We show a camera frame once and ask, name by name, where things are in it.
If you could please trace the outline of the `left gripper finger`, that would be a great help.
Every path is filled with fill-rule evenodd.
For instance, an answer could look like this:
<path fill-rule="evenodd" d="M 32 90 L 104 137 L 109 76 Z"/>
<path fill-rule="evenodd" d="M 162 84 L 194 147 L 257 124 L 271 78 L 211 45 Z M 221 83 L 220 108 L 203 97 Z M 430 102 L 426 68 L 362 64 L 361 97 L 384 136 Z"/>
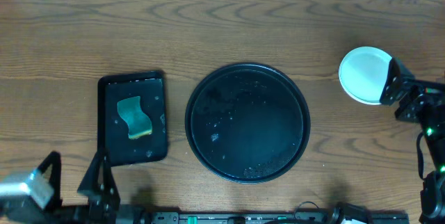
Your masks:
<path fill-rule="evenodd" d="M 44 174 L 48 168 L 51 169 L 48 183 L 53 189 L 53 193 L 45 208 L 56 209 L 62 205 L 62 199 L 60 197 L 61 157 L 59 152 L 52 151 L 38 166 L 37 170 Z"/>
<path fill-rule="evenodd" d="M 77 192 L 88 198 L 91 214 L 115 214 L 120 196 L 105 149 L 96 151 Z"/>

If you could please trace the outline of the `mint green plate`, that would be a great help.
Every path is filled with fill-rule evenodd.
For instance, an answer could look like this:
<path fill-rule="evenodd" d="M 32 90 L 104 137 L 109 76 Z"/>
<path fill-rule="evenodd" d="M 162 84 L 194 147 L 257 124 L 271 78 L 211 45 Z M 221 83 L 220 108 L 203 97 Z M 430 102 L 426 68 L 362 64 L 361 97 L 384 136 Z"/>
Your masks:
<path fill-rule="evenodd" d="M 348 52 L 339 66 L 343 90 L 355 101 L 381 105 L 392 57 L 375 47 L 358 47 Z"/>

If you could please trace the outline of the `green yellow sponge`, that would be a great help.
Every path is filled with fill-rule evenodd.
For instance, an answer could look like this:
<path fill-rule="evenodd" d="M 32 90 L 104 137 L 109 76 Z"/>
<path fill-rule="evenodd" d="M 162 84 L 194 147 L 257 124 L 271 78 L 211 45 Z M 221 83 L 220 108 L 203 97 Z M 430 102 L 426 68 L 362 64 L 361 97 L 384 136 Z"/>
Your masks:
<path fill-rule="evenodd" d="M 141 97 L 129 97 L 117 103 L 118 115 L 128 127 L 128 138 L 131 140 L 152 134 L 153 126 L 150 117 L 143 112 Z"/>

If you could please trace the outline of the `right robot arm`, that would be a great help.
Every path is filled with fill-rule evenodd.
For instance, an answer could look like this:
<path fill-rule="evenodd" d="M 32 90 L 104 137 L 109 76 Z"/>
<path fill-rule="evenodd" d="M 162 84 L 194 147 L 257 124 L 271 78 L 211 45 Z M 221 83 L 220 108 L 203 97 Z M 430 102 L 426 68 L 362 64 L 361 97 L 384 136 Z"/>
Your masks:
<path fill-rule="evenodd" d="M 418 174 L 423 180 L 420 192 L 420 223 L 444 222 L 444 84 L 422 81 L 396 58 L 389 62 L 380 103 L 398 102 L 394 115 L 401 122 L 418 124 L 421 133 L 416 140 Z M 420 142 L 428 147 L 435 169 L 423 174 Z"/>

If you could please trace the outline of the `black rectangular tray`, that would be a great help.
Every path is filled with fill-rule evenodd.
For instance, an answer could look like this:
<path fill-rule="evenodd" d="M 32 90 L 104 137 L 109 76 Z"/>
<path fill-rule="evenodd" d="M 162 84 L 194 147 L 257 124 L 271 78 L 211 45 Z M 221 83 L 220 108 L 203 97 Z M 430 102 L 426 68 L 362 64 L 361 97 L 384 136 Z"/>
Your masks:
<path fill-rule="evenodd" d="M 98 81 L 97 147 L 106 149 L 112 166 L 160 161 L 168 153 L 165 82 L 161 71 L 117 74 Z M 141 107 L 153 126 L 150 135 L 131 140 L 118 115 L 117 103 L 141 97 Z"/>

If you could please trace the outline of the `round black tray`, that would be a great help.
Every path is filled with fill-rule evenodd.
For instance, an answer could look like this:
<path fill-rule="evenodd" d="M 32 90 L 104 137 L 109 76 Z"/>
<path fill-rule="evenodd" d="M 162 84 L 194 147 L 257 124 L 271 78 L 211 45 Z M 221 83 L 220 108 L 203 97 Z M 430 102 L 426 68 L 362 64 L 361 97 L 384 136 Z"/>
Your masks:
<path fill-rule="evenodd" d="M 297 85 L 259 63 L 226 65 L 203 78 L 191 93 L 184 124 L 200 163 L 242 184 L 268 182 L 292 169 L 311 129 Z"/>

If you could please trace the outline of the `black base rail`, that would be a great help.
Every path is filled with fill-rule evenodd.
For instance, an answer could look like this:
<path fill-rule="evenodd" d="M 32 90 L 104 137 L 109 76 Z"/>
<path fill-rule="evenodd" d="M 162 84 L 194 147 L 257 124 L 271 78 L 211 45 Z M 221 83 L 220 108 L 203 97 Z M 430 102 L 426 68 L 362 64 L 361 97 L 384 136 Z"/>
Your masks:
<path fill-rule="evenodd" d="M 344 202 L 323 209 L 306 201 L 286 212 L 152 212 L 143 214 L 143 224 L 409 224 L 403 211 L 369 211 Z"/>

